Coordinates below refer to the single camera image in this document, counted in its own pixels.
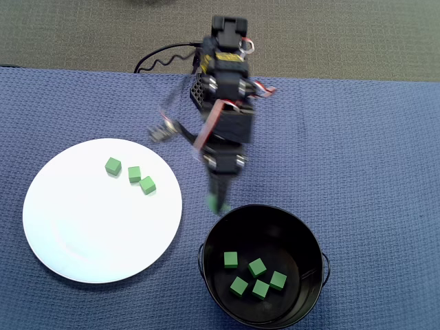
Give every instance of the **gray carpet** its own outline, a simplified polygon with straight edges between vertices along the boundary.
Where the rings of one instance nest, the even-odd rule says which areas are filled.
[[[254,76],[440,80],[439,0],[0,0],[0,63],[130,72],[214,14],[249,19]]]

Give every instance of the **wire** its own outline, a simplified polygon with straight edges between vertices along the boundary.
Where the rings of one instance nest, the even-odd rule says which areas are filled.
[[[15,64],[0,64],[0,67],[20,67],[20,66],[15,65]]]
[[[171,59],[168,62],[165,62],[165,63],[162,62],[161,60],[157,59],[157,60],[154,61],[153,65],[151,65],[149,68],[145,69],[144,67],[140,67],[139,69],[137,69],[137,73],[140,73],[141,71],[151,71],[151,70],[154,69],[154,66],[156,66],[157,63],[160,63],[160,64],[162,64],[163,66],[166,67],[167,65],[170,65],[171,62],[173,62],[175,58],[180,58],[182,61],[185,61],[185,60],[188,60],[194,54],[195,54],[195,51],[189,53],[189,55],[187,55],[185,57],[176,54],[176,55],[173,55],[171,57]]]
[[[152,57],[153,55],[156,55],[157,53],[163,52],[164,50],[169,50],[170,48],[174,48],[174,47],[184,47],[184,46],[192,46],[192,47],[201,47],[201,43],[173,43],[172,45],[168,45],[162,48],[159,48],[157,50],[155,50],[154,52],[151,52],[150,54],[144,56],[144,58],[142,58],[142,60],[139,61],[139,63],[136,65],[135,74],[139,73],[139,68],[142,65],[143,62],[145,62],[146,60],[148,60],[150,57]]]

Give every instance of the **blue tablecloth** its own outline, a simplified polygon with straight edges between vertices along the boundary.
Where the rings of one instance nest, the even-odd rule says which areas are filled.
[[[218,219],[207,177],[181,137],[149,142],[178,75],[0,69],[0,329],[244,329],[209,296],[197,248]],[[232,207],[262,203],[299,216],[332,262],[313,311],[293,329],[438,329],[440,84],[262,78],[250,161]],[[169,113],[201,127],[188,93]],[[65,280],[29,248],[26,191],[53,156],[121,138],[161,155],[181,185],[175,240],[142,273],[108,285]]]

